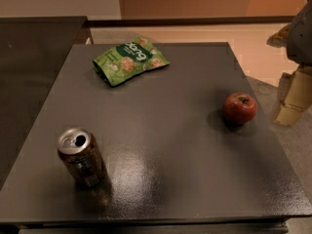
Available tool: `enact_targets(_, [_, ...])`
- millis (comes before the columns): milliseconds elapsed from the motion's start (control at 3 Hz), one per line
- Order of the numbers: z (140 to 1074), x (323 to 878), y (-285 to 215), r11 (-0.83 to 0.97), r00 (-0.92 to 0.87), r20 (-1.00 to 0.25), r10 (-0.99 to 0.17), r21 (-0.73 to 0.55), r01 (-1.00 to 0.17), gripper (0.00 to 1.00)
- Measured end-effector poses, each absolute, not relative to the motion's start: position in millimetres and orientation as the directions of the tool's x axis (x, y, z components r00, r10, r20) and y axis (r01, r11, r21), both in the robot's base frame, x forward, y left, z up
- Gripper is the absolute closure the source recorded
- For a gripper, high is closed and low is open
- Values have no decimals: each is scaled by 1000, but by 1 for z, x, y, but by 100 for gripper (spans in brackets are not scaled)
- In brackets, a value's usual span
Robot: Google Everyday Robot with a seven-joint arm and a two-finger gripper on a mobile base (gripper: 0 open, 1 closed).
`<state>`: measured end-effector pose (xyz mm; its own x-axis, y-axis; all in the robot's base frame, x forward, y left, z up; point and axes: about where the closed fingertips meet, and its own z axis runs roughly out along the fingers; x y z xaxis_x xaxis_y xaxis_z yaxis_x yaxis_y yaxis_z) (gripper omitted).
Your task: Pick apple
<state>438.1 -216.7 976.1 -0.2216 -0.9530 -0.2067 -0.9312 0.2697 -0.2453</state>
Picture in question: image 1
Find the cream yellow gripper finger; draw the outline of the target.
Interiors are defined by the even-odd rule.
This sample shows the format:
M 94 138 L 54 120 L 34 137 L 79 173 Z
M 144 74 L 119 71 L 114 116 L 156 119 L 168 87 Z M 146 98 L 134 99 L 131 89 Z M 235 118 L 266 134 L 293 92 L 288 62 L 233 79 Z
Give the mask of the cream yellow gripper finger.
M 312 105 L 312 67 L 300 65 L 292 74 L 280 78 L 274 120 L 283 126 L 294 125 Z

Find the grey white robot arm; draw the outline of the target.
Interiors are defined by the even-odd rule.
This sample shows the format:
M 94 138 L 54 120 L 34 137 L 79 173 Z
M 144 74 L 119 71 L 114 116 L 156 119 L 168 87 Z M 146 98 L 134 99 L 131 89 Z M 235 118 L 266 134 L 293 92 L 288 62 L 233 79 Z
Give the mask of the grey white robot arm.
M 274 111 L 278 124 L 292 126 L 312 105 L 312 0 L 290 24 L 270 36 L 266 44 L 285 48 L 287 58 L 298 64 L 292 74 L 282 74 Z

